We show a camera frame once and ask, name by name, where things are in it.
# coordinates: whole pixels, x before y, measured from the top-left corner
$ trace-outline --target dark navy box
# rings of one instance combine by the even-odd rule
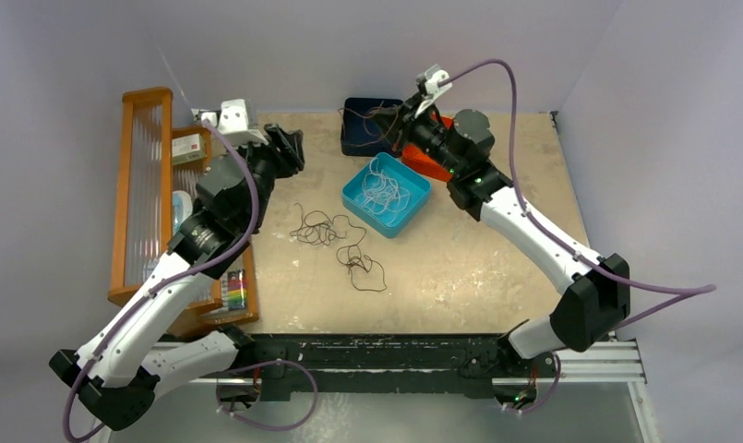
[[[371,143],[382,137],[379,127],[366,119],[366,127],[363,128],[364,119],[355,113],[347,111],[352,110],[360,115],[367,115],[372,109],[382,106],[396,106],[402,101],[394,99],[368,99],[360,97],[350,97],[344,102],[343,112],[343,129],[342,129],[342,153],[356,157],[374,157],[380,152],[386,152],[393,157],[400,157],[400,152],[393,152],[392,144],[386,139],[381,139],[376,143]]]

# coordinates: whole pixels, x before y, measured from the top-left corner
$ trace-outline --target blue plastic container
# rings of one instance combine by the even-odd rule
[[[377,124],[370,119],[366,119],[366,126],[363,126],[364,119],[346,110],[349,109],[360,115],[366,115],[378,106],[387,108],[397,106],[401,103],[402,101],[394,99],[368,99],[362,97],[350,97],[347,99],[344,102],[345,111],[343,112],[342,153],[357,157],[374,157],[380,152],[387,152],[393,157],[400,157],[401,153],[394,152],[392,144],[389,141],[384,138],[380,139],[382,132],[379,130]]]
[[[342,190],[344,207],[351,211],[360,220],[376,229],[382,235],[392,238],[398,235],[407,223],[414,217],[428,201],[431,196],[431,183],[416,173],[408,166],[398,162],[389,154],[379,153],[374,160],[374,170],[386,174],[398,182],[400,189],[410,192],[409,201],[405,207],[396,207],[395,203],[390,205],[389,210],[375,214],[367,206],[364,206],[366,197],[363,194],[363,179],[369,172],[370,164],[367,164]],[[371,175],[366,186],[373,187],[377,177]]]

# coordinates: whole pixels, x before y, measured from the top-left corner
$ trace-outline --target wooden shelf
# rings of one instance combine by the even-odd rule
[[[148,278],[155,259],[167,250],[173,236],[174,190],[195,196],[195,183],[210,161],[210,132],[202,126],[172,128],[173,93],[164,87],[127,92],[122,98],[121,161],[115,201],[113,263],[110,302],[123,306]],[[199,134],[206,157],[173,166],[174,138]],[[203,335],[227,323],[259,319],[254,284],[254,259],[249,247],[243,256],[247,273],[248,309],[222,319],[202,316],[223,306],[222,288],[215,281],[200,300],[181,314],[168,329],[177,337]]]

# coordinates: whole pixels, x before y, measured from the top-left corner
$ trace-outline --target table surface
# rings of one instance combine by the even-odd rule
[[[491,160],[509,174],[509,116],[490,114],[497,145]],[[300,203],[331,217],[347,214],[342,188],[370,159],[342,155],[341,118],[326,114],[262,114],[260,123],[304,132],[306,168],[278,180],[254,245],[260,321],[248,332],[462,333],[503,332],[526,318],[550,313],[558,294],[545,275],[501,234],[458,210],[444,183],[431,180],[431,197],[409,225],[389,239],[368,229],[364,254],[385,269],[388,289],[358,292],[336,248],[295,241]],[[548,114],[519,115],[516,161],[524,195],[555,224],[585,242],[556,130]],[[337,230],[346,227],[337,221]],[[379,286],[379,269],[355,271],[358,286]]]

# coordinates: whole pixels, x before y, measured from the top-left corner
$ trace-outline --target white string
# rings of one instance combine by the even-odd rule
[[[361,204],[370,213],[380,216],[398,214],[409,206],[412,193],[401,188],[398,181],[378,168],[378,159],[368,164],[368,172],[363,177],[363,197]]]

